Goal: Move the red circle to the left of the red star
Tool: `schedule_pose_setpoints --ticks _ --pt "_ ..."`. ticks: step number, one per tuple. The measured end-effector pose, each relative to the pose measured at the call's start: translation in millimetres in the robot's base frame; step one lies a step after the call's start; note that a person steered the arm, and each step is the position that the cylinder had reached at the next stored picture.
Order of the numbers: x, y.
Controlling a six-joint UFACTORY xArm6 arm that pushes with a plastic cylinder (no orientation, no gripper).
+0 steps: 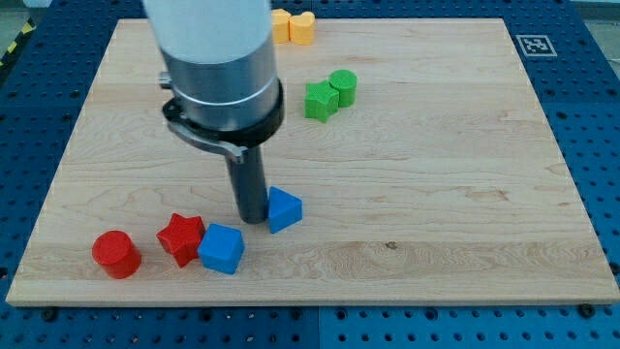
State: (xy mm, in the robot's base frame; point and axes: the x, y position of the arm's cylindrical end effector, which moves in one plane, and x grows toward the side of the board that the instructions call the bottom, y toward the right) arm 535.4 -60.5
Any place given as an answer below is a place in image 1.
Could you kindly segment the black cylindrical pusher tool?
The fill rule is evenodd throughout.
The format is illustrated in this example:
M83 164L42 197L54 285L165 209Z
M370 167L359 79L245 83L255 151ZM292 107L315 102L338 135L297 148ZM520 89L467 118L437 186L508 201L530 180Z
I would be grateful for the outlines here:
M240 218L248 224L265 221L268 213L268 194L265 184L262 149L249 148L243 163L226 160Z

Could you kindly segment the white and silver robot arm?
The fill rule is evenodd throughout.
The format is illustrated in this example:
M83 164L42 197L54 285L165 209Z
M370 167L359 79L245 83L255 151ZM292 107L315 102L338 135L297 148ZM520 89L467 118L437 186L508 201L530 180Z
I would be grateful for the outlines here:
M267 0L143 0L166 70L169 129L202 151L223 156L240 218L267 217L261 146L281 126L278 78Z

